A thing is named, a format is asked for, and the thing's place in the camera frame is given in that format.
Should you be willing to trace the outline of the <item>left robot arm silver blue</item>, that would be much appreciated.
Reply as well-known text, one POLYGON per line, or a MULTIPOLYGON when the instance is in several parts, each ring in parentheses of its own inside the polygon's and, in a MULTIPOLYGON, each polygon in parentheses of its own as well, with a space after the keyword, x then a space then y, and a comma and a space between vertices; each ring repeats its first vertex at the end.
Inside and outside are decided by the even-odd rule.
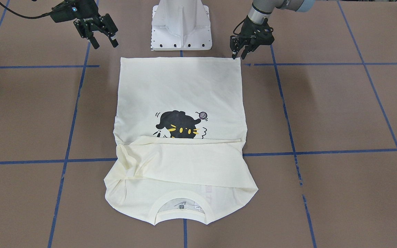
POLYGON ((230 36, 232 58, 237 58, 242 51, 241 59, 244 59, 261 45, 271 45, 274 42, 274 30, 268 21, 275 9, 307 12, 314 3, 314 0, 254 0, 249 13, 230 36))

